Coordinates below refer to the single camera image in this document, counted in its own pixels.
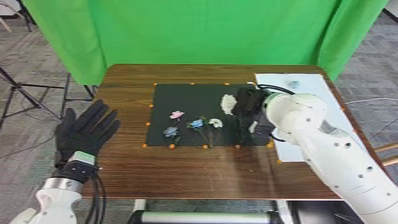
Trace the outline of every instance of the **tripod stand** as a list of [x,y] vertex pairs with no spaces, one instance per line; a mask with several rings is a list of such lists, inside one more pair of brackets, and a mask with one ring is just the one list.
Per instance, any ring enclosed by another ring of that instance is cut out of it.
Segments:
[[[31,84],[21,84],[13,81],[8,73],[3,71],[1,67],[0,67],[0,74],[3,77],[5,82],[10,84],[10,89],[8,89],[8,97],[6,97],[6,101],[5,101],[5,107],[3,107],[3,113],[1,113],[1,118],[0,118],[0,130],[1,130],[1,126],[3,126],[3,120],[5,118],[8,118],[10,116],[24,113],[28,110],[31,109],[40,109],[53,117],[56,120],[60,120],[60,117],[56,116],[56,114],[53,113],[53,111],[47,109],[45,105],[42,104],[42,99],[47,93],[49,89],[63,89],[63,87],[58,86],[45,86],[45,85],[31,85]],[[35,87],[35,88],[44,88],[44,93],[40,96],[40,99],[37,100],[33,98],[33,96],[29,95],[29,93],[26,92],[26,90],[22,89],[22,86],[26,87]],[[12,96],[13,96],[13,92],[21,93],[21,96],[24,97],[24,99],[28,100],[31,107],[28,107],[26,109],[19,110],[17,112],[8,114],[8,106],[10,106],[10,101],[12,101]]]

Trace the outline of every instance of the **wooden table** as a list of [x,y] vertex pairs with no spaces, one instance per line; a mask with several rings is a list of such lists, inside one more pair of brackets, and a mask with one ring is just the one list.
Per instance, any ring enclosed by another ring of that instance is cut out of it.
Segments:
[[[337,199],[305,163],[276,163],[266,147],[141,148],[154,83],[241,84],[253,73],[323,74],[316,66],[113,65],[95,98],[118,111],[120,130],[99,156],[108,198]],[[379,164],[339,93],[324,77],[369,154]]]

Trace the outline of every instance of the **green backdrop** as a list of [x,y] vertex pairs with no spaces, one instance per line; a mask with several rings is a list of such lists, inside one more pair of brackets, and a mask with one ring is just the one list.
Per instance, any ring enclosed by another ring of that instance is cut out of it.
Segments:
[[310,64],[335,79],[387,0],[24,0],[79,84],[113,64]]

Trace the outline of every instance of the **gray carpet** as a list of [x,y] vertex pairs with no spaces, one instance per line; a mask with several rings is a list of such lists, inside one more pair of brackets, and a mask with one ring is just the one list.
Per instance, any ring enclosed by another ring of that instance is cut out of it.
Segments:
[[[51,46],[35,30],[26,32],[19,19],[5,20],[13,33],[0,26],[0,65],[19,82],[63,85],[65,69],[56,59]],[[398,97],[398,25],[385,15],[379,15],[371,31],[346,65],[335,82],[344,101],[374,97]],[[38,96],[42,91],[28,88]],[[86,93],[81,86],[72,84],[70,97],[83,98]],[[6,83],[0,80],[0,111],[6,98]],[[51,90],[44,102],[47,107],[60,110],[61,91]],[[72,102],[69,107],[81,111],[86,103]],[[12,103],[12,111],[28,106],[19,96]],[[349,105],[371,145],[376,147],[398,142],[398,102],[371,101]],[[51,172],[53,161],[53,128],[56,121],[37,110],[6,119],[0,132],[0,223],[6,223],[26,207],[37,207],[33,192]],[[379,153],[379,157],[398,155],[398,150]],[[387,167],[398,183],[398,165]],[[104,223],[124,223],[131,213],[133,201],[109,200]],[[86,214],[88,202],[76,205],[76,215]],[[266,201],[227,200],[150,200],[150,211],[214,211],[262,212],[269,209]]]

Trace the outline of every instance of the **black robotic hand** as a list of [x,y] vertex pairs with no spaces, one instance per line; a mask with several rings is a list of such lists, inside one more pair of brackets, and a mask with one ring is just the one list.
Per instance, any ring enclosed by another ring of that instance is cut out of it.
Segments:
[[106,117],[108,106],[101,100],[93,102],[88,109],[76,119],[70,108],[65,110],[65,117],[54,129],[56,154],[54,167],[61,168],[76,151],[97,156],[99,149],[111,138],[120,126],[115,120],[117,111]]

